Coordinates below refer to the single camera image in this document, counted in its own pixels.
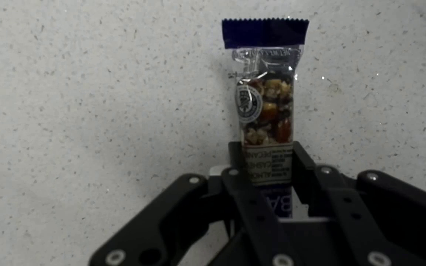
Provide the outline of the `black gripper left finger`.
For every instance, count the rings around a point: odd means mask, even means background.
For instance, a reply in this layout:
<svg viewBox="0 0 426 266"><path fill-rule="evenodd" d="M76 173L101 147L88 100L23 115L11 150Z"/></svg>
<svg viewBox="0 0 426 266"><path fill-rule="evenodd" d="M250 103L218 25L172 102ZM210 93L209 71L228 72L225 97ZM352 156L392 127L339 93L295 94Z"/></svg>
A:
<svg viewBox="0 0 426 266"><path fill-rule="evenodd" d="M102 244L89 266L178 266L216 221L230 239L205 266L293 266L277 215L236 167L213 177L178 177Z"/></svg>

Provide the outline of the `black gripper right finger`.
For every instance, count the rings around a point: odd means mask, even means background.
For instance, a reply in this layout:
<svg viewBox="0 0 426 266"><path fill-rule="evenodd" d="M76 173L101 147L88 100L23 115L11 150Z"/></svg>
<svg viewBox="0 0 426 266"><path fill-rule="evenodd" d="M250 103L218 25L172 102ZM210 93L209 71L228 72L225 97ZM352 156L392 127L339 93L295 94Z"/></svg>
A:
<svg viewBox="0 0 426 266"><path fill-rule="evenodd" d="M289 224L305 266L426 266L426 190L379 170L348 177L293 145L308 217Z"/></svg>

